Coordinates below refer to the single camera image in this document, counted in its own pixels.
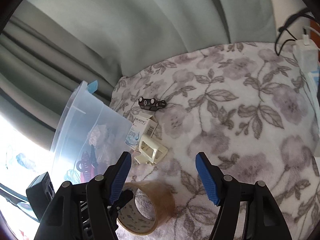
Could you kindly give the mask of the crumpled white paper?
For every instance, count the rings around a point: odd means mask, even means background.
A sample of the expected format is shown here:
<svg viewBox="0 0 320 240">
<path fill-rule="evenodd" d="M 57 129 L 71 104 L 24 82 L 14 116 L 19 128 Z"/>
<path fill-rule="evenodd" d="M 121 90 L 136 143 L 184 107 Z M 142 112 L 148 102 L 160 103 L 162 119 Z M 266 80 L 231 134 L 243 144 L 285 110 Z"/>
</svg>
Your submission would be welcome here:
<svg viewBox="0 0 320 240">
<path fill-rule="evenodd" d="M 93 145 L 95 149 L 102 150 L 109 138 L 109 131 L 106 125 L 97 125 L 89 134 L 89 144 Z"/>
</svg>

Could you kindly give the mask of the black toy car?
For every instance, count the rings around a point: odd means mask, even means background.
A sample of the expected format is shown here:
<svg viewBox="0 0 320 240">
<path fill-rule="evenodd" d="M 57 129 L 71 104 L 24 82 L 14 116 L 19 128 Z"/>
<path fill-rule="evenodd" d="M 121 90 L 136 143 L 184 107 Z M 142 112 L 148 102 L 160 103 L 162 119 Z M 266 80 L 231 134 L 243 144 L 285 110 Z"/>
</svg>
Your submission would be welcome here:
<svg viewBox="0 0 320 240">
<path fill-rule="evenodd" d="M 141 109 L 154 112 L 167 106 L 165 100 L 156 100 L 155 98 L 147 99 L 142 96 L 138 99 L 138 104 Z"/>
</svg>

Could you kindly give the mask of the floral fleece blanket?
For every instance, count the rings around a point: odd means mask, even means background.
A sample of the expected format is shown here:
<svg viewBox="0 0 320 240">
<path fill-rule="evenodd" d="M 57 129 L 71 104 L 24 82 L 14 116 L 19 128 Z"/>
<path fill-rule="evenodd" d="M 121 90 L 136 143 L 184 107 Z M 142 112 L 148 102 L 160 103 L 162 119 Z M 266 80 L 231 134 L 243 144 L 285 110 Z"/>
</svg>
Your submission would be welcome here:
<svg viewBox="0 0 320 240">
<path fill-rule="evenodd" d="M 173 217 L 147 239 L 208 239 L 218 208 L 195 167 L 204 152 L 245 183 L 264 181 L 293 239 L 307 239 L 319 222 L 319 140 L 305 76 L 287 44 L 234 43 L 153 64 L 116 84 L 111 108 L 133 121 L 140 97 L 165 100 L 153 137 L 168 148 L 159 164 L 133 162 L 129 181 L 160 180 L 176 203 Z"/>
</svg>

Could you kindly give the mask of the white blue medicine box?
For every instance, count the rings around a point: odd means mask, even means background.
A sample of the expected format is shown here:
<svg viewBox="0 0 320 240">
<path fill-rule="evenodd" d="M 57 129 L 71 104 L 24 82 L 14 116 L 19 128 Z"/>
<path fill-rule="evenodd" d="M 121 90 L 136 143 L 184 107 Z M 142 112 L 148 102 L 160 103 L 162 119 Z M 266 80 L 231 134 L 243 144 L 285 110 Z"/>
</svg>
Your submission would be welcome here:
<svg viewBox="0 0 320 240">
<path fill-rule="evenodd" d="M 137 151 L 142 135 L 145 134 L 152 137 L 157 125 L 158 123 L 153 115 L 146 113 L 138 114 L 133 120 L 133 124 L 125 139 L 125 144 L 134 151 Z"/>
</svg>

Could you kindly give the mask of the grey green curtain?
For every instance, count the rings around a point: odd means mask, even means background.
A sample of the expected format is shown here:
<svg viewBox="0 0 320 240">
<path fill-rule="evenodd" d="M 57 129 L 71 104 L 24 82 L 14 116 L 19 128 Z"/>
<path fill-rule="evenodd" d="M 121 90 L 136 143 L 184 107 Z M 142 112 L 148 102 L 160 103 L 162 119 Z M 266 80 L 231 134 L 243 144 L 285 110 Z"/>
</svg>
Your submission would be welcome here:
<svg viewBox="0 0 320 240">
<path fill-rule="evenodd" d="M 82 81 L 109 103 L 121 77 L 154 63 L 275 38 L 271 0 L 1 0 L 1 113 L 50 149 Z"/>
</svg>

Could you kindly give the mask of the brown packing tape roll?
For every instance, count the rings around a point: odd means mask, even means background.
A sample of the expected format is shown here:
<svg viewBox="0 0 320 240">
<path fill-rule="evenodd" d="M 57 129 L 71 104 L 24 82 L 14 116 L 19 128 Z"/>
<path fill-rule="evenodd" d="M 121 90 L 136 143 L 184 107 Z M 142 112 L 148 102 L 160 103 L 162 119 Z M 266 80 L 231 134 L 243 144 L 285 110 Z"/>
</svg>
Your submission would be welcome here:
<svg viewBox="0 0 320 240">
<path fill-rule="evenodd" d="M 174 214 L 175 200 L 169 187 L 159 181 L 125 183 L 133 193 L 118 215 L 119 224 L 135 235 L 149 235 Z"/>
</svg>

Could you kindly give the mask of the cream plastic bracket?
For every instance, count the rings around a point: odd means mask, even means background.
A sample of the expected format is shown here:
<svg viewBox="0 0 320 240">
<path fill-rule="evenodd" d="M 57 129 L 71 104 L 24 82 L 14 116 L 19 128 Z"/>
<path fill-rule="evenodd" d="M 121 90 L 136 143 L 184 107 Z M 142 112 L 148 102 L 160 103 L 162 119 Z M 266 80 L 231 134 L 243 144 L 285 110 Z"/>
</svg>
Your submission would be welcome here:
<svg viewBox="0 0 320 240">
<path fill-rule="evenodd" d="M 139 164 L 158 164 L 168 153 L 168 149 L 148 135 L 142 135 L 138 150 L 140 155 L 135 156 Z"/>
</svg>

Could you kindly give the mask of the white power adapter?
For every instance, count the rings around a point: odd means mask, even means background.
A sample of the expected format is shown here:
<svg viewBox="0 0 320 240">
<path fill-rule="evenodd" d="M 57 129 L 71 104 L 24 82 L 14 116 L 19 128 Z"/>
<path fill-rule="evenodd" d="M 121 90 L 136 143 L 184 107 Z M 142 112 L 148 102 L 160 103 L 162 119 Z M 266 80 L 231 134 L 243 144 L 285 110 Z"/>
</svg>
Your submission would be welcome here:
<svg viewBox="0 0 320 240">
<path fill-rule="evenodd" d="M 317 45 L 308 34 L 303 34 L 303 38 L 297 40 L 293 46 L 293 55 L 304 73 L 318 69 L 318 52 Z"/>
</svg>

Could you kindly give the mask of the clear plastic storage bin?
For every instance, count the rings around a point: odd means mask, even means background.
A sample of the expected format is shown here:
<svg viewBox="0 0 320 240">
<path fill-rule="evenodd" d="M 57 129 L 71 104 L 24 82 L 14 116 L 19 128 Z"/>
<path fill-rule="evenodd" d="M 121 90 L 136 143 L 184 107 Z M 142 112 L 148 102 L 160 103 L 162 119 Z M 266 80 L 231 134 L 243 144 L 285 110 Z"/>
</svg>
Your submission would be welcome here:
<svg viewBox="0 0 320 240">
<path fill-rule="evenodd" d="M 98 83 L 83 81 L 71 94 L 58 123 L 51 152 L 54 161 L 49 175 L 54 186 L 60 186 L 68 180 L 80 184 L 80 172 L 76 163 L 83 152 L 90 153 L 89 134 L 97 125 L 106 125 L 109 138 L 102 150 L 95 149 L 98 162 L 98 175 L 115 164 L 124 151 L 130 151 L 125 144 L 132 123 L 105 105 L 92 94 Z"/>
</svg>

